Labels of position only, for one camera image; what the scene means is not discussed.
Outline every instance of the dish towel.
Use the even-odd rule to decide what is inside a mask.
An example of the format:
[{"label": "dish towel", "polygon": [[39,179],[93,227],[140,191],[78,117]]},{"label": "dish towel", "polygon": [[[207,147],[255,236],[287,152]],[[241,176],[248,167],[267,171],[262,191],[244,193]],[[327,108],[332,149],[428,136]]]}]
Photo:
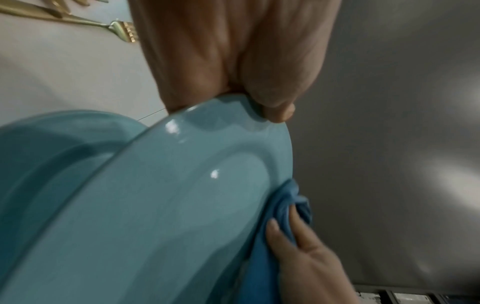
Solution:
[{"label": "dish towel", "polygon": [[270,197],[261,219],[259,231],[253,241],[253,248],[242,283],[238,290],[237,304],[280,304],[279,263],[270,251],[265,238],[265,228],[274,217],[280,229],[296,245],[290,229],[289,206],[296,204],[300,217],[308,224],[312,221],[309,201],[299,195],[299,186],[290,179]]}]

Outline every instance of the white countertop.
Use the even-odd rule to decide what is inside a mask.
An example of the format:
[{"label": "white countertop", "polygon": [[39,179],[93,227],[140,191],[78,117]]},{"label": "white countertop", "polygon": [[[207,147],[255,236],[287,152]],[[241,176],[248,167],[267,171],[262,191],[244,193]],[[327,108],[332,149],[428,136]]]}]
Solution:
[{"label": "white countertop", "polygon": [[[42,5],[41,0],[25,0]],[[131,21],[126,0],[65,0],[74,15]],[[0,125],[71,109],[119,113],[151,125],[167,115],[138,43],[106,29],[0,14]]]}]

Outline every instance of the blue plate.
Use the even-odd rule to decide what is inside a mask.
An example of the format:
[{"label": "blue plate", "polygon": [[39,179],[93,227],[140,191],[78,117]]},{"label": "blue plate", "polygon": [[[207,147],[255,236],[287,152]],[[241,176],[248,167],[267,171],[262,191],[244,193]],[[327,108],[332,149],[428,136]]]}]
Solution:
[{"label": "blue plate", "polygon": [[146,127],[70,111],[0,128],[0,283],[72,193]]},{"label": "blue plate", "polygon": [[174,114],[81,187],[2,304],[204,303],[232,287],[267,197],[292,177],[285,124],[244,96]]}]

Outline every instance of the fingernail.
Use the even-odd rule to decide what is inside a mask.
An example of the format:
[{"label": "fingernail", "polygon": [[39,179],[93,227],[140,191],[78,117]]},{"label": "fingernail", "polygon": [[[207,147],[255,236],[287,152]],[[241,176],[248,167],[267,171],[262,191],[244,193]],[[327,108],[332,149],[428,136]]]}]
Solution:
[{"label": "fingernail", "polygon": [[277,223],[277,220],[275,220],[274,218],[272,218],[268,221],[266,227],[267,227],[267,229],[269,229],[271,231],[279,231],[280,230],[279,224]]},{"label": "fingernail", "polygon": [[282,117],[283,121],[287,121],[288,119],[290,119],[290,117],[292,117],[294,112],[295,112],[295,105],[290,104],[288,108],[285,110],[285,112],[283,113],[283,117]]}]

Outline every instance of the blue cloth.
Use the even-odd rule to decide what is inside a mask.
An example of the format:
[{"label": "blue cloth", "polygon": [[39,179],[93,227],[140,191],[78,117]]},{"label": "blue cloth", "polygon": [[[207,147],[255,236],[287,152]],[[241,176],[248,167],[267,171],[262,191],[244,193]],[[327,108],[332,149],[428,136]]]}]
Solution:
[{"label": "blue cloth", "polygon": [[312,221],[309,201],[299,195],[294,180],[285,182],[269,199],[255,236],[249,264],[240,285],[237,304],[280,304],[279,263],[270,251],[265,238],[265,228],[274,217],[280,229],[296,245],[290,229],[289,206],[296,204],[300,217],[308,224]]}]

